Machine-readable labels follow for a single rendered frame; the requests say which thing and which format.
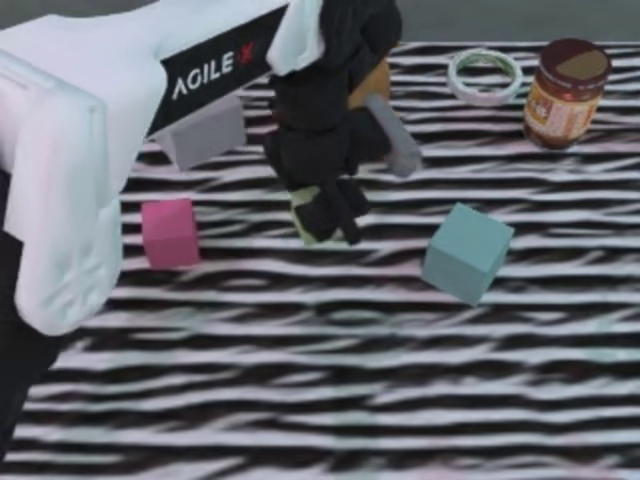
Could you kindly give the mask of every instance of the jar label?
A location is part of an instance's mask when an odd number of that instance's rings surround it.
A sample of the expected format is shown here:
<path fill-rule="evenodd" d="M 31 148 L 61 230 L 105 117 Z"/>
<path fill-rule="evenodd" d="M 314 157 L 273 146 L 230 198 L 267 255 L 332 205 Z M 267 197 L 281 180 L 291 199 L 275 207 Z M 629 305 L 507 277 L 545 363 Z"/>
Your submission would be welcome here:
<path fill-rule="evenodd" d="M 552 97 L 536 82 L 531 87 L 524 118 L 536 133 L 560 140 L 576 140 L 587 131 L 601 96 L 585 102 L 565 102 Z"/>

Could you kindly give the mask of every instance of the red x logo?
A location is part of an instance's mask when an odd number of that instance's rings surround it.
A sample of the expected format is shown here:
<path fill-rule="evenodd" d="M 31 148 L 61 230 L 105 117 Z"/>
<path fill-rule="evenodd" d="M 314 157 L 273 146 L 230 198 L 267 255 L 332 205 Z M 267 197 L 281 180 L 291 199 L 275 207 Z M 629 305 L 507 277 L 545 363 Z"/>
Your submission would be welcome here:
<path fill-rule="evenodd" d="M 254 46 L 254 44 L 255 44 L 255 42 L 250 42 L 250 43 L 247 43 L 246 45 L 242 46 L 242 49 L 238 53 L 238 56 L 240 57 L 240 63 L 241 64 L 246 65 L 247 63 L 249 63 L 253 59 L 253 46 Z"/>

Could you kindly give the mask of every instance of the striped tablecloth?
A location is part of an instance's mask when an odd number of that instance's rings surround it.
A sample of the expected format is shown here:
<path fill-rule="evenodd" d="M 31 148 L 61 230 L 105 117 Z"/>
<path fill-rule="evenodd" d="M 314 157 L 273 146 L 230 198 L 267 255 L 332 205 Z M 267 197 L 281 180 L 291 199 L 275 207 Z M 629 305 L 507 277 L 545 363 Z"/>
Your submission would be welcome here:
<path fill-rule="evenodd" d="M 242 93 L 246 147 L 184 174 L 145 148 L 120 285 L 33 389 L 0 478 L 640 479 L 640 44 L 609 45 L 595 123 L 560 153 L 523 139 L 524 95 L 452 97 L 448 59 L 472 46 L 393 55 L 424 169 L 364 167 L 374 211 L 356 248 L 297 239 L 259 147 L 265 81 Z M 489 46 L 528 89 L 541 45 Z M 151 272 L 140 204 L 181 196 L 204 262 Z M 516 229 L 476 309 L 419 277 L 457 201 Z"/>

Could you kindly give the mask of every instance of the pink cube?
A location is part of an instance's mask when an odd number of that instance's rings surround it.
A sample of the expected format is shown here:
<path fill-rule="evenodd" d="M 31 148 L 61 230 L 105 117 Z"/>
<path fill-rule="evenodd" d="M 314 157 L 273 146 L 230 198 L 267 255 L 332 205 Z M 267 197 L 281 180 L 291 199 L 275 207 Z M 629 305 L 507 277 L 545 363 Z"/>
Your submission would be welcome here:
<path fill-rule="evenodd" d="M 187 267 L 200 262 L 191 200 L 143 203 L 142 243 L 153 269 Z"/>

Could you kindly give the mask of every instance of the agile logo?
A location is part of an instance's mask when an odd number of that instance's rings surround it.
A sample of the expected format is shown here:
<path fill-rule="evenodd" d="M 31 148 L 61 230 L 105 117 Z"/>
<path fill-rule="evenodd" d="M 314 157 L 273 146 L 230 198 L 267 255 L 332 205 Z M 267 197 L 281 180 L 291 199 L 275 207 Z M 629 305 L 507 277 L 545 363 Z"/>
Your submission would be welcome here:
<path fill-rule="evenodd" d="M 149 135 L 266 74 L 267 51 L 286 8 L 257 17 L 163 60 L 169 88 Z"/>
<path fill-rule="evenodd" d="M 194 68 L 186 77 L 179 77 L 173 89 L 171 100 L 176 101 L 184 95 L 198 90 L 203 85 L 215 82 L 223 75 L 233 73 L 236 62 L 239 65 L 248 65 L 253 60 L 255 41 L 251 41 L 238 52 L 227 52 L 221 58 L 211 59 L 204 65 Z"/>

